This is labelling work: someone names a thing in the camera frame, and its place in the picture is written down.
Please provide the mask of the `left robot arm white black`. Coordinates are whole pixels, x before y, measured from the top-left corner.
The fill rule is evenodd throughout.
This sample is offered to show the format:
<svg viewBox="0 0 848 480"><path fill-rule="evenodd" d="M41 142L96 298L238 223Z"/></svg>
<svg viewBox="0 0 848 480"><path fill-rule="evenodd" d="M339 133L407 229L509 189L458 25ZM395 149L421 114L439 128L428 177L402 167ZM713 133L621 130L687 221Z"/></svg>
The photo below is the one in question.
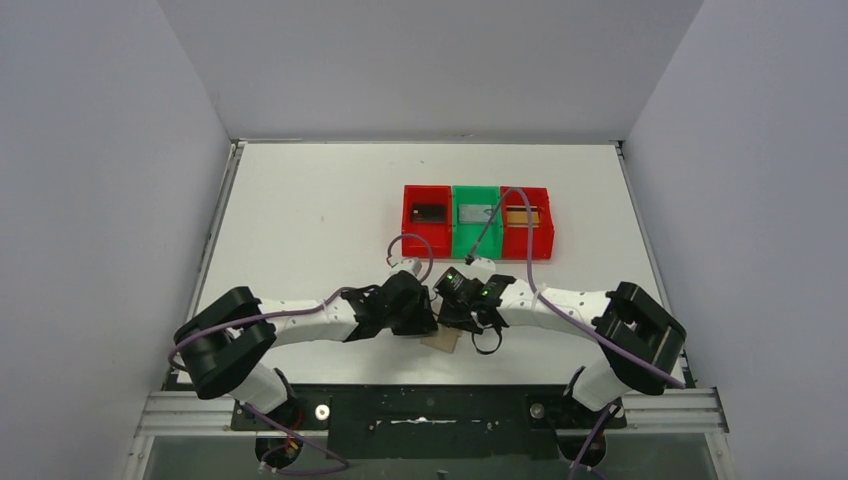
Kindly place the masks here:
<svg viewBox="0 0 848 480"><path fill-rule="evenodd" d="M201 400L230 395L273 427L295 416L293 389L282 371L263 364L281 346L313 341L349 343L388 330L420 337L437 331L429 289L411 272L380 285L341 287L325 300L263 300L234 287L180 327L168 355L187 373Z"/></svg>

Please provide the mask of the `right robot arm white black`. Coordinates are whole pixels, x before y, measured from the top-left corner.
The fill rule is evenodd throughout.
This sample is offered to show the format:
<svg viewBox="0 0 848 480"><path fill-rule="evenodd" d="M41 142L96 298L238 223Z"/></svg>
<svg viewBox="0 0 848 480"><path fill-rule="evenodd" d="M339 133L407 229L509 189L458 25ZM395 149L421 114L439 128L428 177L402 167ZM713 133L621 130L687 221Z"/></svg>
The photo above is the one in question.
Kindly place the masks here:
<svg viewBox="0 0 848 480"><path fill-rule="evenodd" d="M534 327L591 340L603 357L586 365L562 400L564 417L590 425L630 391L661 395L682 388L672 374L686 340L682 325L644 289L620 282L608 291L542 288L511 275L482 281L449 268L434 286L449 325L479 333Z"/></svg>

